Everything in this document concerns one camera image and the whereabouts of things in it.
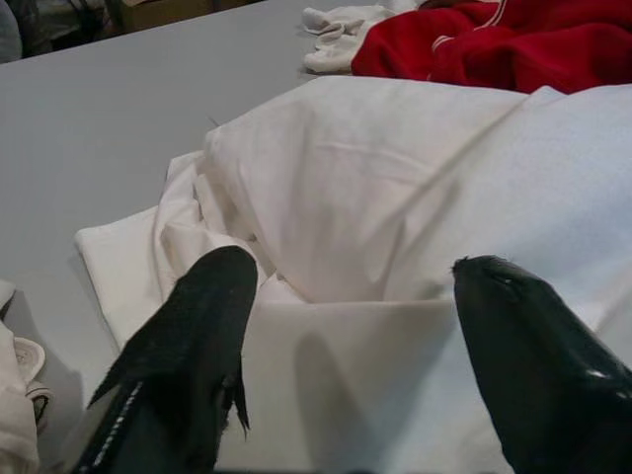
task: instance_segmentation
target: red fabric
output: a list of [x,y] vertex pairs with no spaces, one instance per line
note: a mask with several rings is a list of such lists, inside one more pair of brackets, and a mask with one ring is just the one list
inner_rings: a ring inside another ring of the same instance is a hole
[[[441,36],[453,38],[433,51]],[[352,70],[526,93],[629,83],[632,0],[505,0],[406,13],[368,32]]]

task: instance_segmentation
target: pile of clothes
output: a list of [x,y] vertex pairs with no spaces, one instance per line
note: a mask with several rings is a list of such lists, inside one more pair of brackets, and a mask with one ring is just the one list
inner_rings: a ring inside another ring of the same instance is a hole
[[[383,21],[364,27],[349,63],[354,75],[525,93],[551,86],[571,94],[632,82],[627,0],[431,0],[404,10],[388,10]],[[334,23],[345,21],[334,17]],[[317,54],[339,57],[339,49],[327,44]],[[320,72],[311,67],[313,54],[306,66]]]

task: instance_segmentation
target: black object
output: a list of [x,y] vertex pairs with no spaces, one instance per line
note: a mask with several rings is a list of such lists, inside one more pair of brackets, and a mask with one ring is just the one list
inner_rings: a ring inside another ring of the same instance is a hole
[[248,428],[241,349],[257,270],[239,247],[200,258],[126,344],[62,472],[210,472],[233,404]]
[[476,380],[516,474],[632,473],[632,373],[544,280],[497,257],[454,265]]

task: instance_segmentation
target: red garment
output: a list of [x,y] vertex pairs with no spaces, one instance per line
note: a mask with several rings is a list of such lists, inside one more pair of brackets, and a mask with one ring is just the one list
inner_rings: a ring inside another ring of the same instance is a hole
[[406,13],[368,32],[352,70],[526,93],[629,83],[632,0],[502,0]]

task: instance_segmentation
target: gray table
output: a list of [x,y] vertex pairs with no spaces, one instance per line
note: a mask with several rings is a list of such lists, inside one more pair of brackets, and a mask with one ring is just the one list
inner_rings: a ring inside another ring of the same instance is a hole
[[0,277],[18,287],[7,325],[46,349],[44,463],[117,353],[74,233],[155,205],[212,120],[307,81],[302,9],[335,3],[269,0],[0,66]]

